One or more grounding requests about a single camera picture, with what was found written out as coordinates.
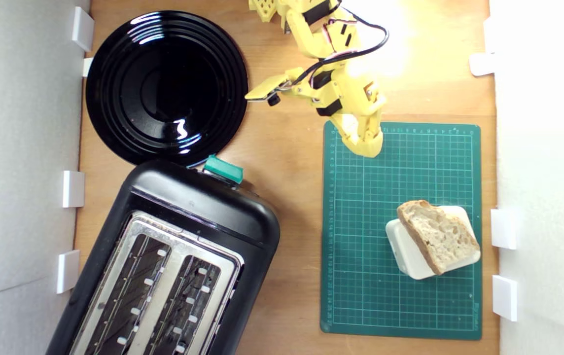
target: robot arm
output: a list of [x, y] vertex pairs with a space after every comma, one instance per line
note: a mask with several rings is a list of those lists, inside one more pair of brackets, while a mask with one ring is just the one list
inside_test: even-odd
[[[275, 105], [280, 102], [279, 94], [304, 97], [319, 115], [329, 117], [347, 148], [358, 155], [375, 157], [383, 145], [380, 123], [386, 99], [371, 74], [352, 71], [347, 63], [381, 47], [387, 40], [387, 32], [357, 18], [339, 4], [340, 0], [250, 0], [250, 8], [256, 9], [263, 21], [271, 20], [274, 8], [302, 54], [320, 62], [307, 70], [295, 68], [272, 76], [249, 92], [246, 99]], [[328, 15], [331, 16], [328, 22], [311, 32], [310, 25]], [[370, 50], [354, 49], [359, 22], [383, 29], [384, 41]]]

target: cutting mat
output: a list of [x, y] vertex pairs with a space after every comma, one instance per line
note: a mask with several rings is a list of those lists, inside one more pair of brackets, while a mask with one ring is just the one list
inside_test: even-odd
[[480, 129], [383, 123], [374, 159], [352, 154], [324, 128], [322, 294], [324, 332], [481, 339], [481, 261], [415, 281], [402, 274], [385, 233], [408, 200], [458, 205], [481, 244]]

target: bread slice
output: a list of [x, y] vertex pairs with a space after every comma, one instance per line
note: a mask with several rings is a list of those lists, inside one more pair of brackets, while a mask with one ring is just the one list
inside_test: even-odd
[[436, 275], [480, 251], [471, 229], [457, 216], [447, 215], [425, 200], [409, 201], [397, 209], [398, 219], [418, 245]]

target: toaster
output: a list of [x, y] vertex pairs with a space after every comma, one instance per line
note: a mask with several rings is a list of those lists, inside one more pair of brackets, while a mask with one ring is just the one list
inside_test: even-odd
[[131, 171], [48, 355], [233, 354], [280, 239], [272, 208], [211, 156]]

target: wooden surface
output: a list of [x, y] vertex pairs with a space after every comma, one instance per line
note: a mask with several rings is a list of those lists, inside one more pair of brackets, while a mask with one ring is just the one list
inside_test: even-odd
[[[245, 169], [255, 191], [275, 205], [280, 246], [241, 339], [238, 354], [424, 355], [499, 352], [498, 317], [492, 313], [489, 209], [496, 205], [493, 79], [473, 78], [468, 56], [483, 51], [486, 0], [382, 0], [372, 9], [391, 31], [388, 45], [366, 65], [380, 76], [388, 105], [385, 121], [470, 123], [481, 126], [483, 173], [483, 339], [436, 341], [325, 334], [319, 329], [322, 133], [324, 119], [301, 101], [276, 107], [250, 104], [241, 129], [219, 156]], [[307, 67], [280, 19], [261, 23], [246, 0], [92, 0], [93, 49], [120, 24], [159, 9], [203, 15], [223, 27], [241, 48], [250, 85], [293, 67]], [[80, 170], [86, 173], [85, 207], [79, 209], [75, 247], [84, 263], [115, 195], [133, 166], [97, 137], [83, 105]]]

